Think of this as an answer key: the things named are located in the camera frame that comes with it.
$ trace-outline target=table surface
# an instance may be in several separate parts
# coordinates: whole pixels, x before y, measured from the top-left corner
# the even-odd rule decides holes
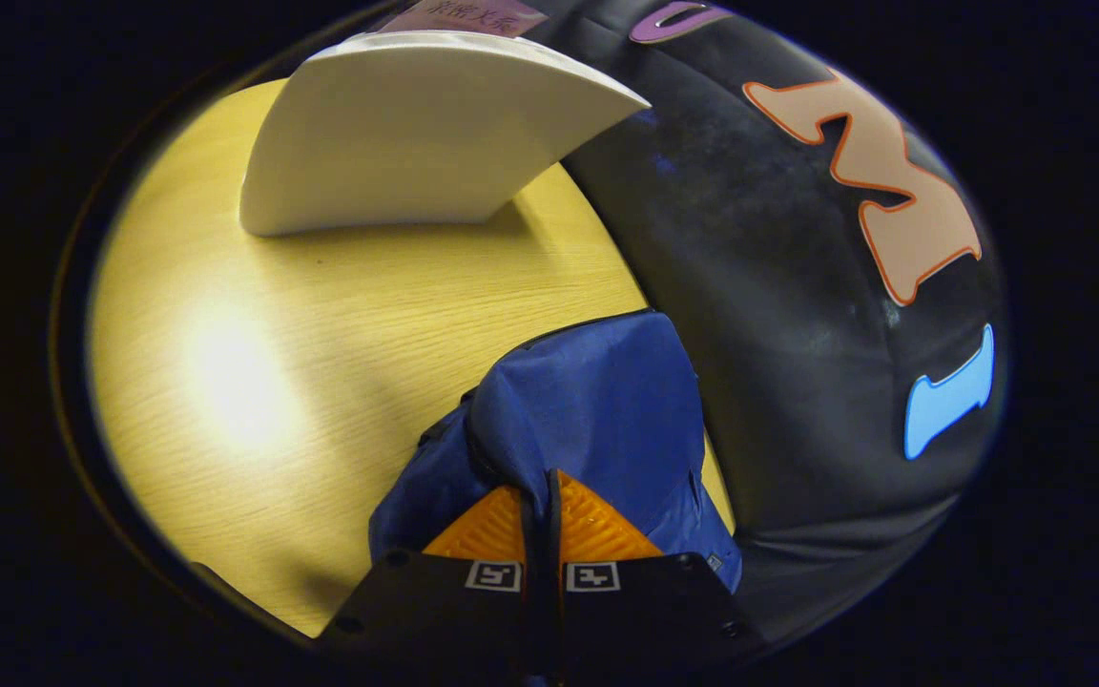
[[[90,385],[144,517],[315,635],[423,430],[515,344],[646,301],[560,165],[484,225],[247,234],[241,182],[280,87],[211,106],[135,186],[89,304]],[[703,481],[730,530],[710,443]]]

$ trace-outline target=orange gripper pad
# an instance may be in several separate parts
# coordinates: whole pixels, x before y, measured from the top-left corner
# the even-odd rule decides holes
[[[495,488],[432,540],[423,553],[471,561],[524,562],[520,492]]]
[[[559,565],[663,556],[619,510],[562,470],[558,470],[558,491],[562,496]]]

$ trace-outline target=wood grain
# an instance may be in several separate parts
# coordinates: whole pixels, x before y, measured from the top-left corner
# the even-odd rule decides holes
[[[514,344],[646,302],[559,165],[485,225],[247,234],[241,182],[280,87],[211,106],[134,188],[90,303],[90,384],[171,546],[315,635],[420,433]],[[710,445],[703,475],[732,527]]]

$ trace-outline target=dark background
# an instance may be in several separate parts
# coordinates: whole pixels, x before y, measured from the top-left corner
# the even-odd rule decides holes
[[[730,3],[741,9],[737,3]],[[149,112],[349,3],[0,3],[0,684],[291,682],[113,543],[64,457],[49,288],[82,200]],[[766,684],[1099,684],[1099,3],[758,3],[863,79],[989,218],[1015,310],[987,469],[880,590]]]

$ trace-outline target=blue cloth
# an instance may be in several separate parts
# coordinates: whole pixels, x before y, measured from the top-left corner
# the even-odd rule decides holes
[[[548,517],[546,470],[597,491],[664,553],[697,552],[729,589],[741,554],[702,487],[698,378],[660,313],[553,332],[508,353],[419,446],[371,516],[373,558],[422,549],[491,488]]]

